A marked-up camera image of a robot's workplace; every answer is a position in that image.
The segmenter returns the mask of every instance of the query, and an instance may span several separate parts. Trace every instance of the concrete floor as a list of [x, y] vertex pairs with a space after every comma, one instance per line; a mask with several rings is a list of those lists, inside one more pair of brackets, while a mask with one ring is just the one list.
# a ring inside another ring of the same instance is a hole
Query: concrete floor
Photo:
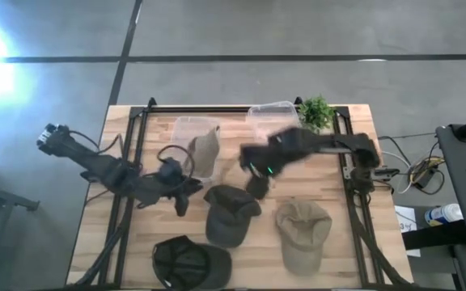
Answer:
[[[0, 57], [120, 56], [133, 5], [0, 0]], [[466, 53], [466, 1], [144, 0], [130, 51], [411, 53]], [[117, 67], [0, 64], [0, 188], [41, 200], [35, 213], [14, 211], [0, 249], [0, 290], [64, 284], [87, 183], [78, 166], [41, 153], [35, 141], [48, 122], [98, 140]], [[379, 135], [433, 132], [466, 121], [466, 61], [128, 64], [117, 103], [146, 103], [151, 96], [161, 104], [269, 103], [318, 94], [330, 103], [369, 103]], [[434, 137], [399, 143], [415, 159]], [[381, 146], [396, 152], [388, 141]], [[395, 195], [398, 205], [454, 200], [450, 181], [435, 196]], [[421, 285], [450, 285], [450, 277], [414, 271]]]

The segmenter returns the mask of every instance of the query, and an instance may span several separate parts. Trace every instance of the potted plant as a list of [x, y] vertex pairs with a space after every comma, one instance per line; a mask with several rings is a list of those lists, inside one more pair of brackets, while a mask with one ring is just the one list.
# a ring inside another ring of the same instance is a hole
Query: potted plant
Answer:
[[322, 95], [307, 99], [299, 105], [299, 121], [304, 128], [314, 133], [329, 129], [334, 114], [333, 108], [329, 107]]

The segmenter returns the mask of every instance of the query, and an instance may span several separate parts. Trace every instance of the cap brim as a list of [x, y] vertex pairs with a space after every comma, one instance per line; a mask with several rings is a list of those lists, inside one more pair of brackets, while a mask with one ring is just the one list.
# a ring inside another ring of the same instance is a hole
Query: cap brim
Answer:
[[283, 263], [287, 270], [300, 276], [310, 276], [320, 270], [323, 247], [314, 251], [301, 251], [282, 240]]
[[218, 247], [198, 244], [210, 256], [210, 274], [195, 290], [219, 290], [226, 287], [231, 278], [231, 256]]
[[234, 225], [223, 223], [213, 215], [206, 218], [206, 237], [220, 247], [238, 247], [248, 232], [250, 218], [236, 222]]

